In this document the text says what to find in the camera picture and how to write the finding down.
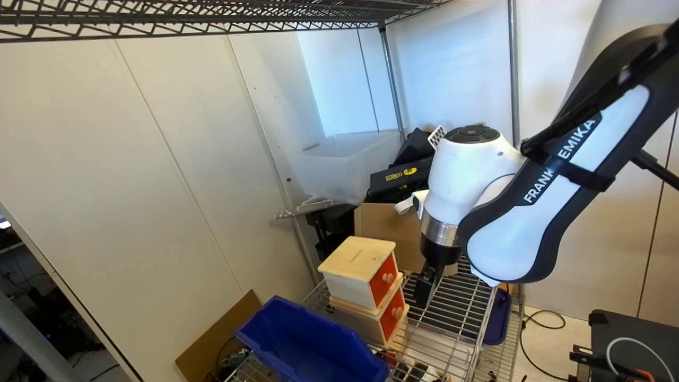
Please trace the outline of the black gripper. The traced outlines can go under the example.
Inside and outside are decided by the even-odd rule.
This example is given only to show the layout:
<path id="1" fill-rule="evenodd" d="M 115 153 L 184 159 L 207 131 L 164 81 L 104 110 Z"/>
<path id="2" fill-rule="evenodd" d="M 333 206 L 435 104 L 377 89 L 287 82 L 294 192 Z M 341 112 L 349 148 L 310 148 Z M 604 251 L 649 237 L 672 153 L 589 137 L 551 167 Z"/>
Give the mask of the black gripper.
<path id="1" fill-rule="evenodd" d="M 427 264 L 423 272 L 416 276 L 413 300 L 420 309 L 429 303 L 433 288 L 440 285 L 443 276 L 452 276 L 453 266 L 436 266 Z"/>

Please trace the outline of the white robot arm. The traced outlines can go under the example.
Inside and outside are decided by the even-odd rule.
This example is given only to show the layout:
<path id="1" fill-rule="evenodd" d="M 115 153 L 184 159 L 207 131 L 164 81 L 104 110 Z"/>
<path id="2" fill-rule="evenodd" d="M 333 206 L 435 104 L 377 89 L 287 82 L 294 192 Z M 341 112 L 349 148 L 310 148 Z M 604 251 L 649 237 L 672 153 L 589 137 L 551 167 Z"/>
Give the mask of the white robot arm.
<path id="1" fill-rule="evenodd" d="M 655 23 L 604 47 L 553 122 L 521 144 L 484 124 L 443 134 L 417 206 L 416 302 L 457 262 L 488 287 L 547 279 L 568 225 L 628 164 L 672 185 L 644 144 L 677 106 L 679 23 Z"/>

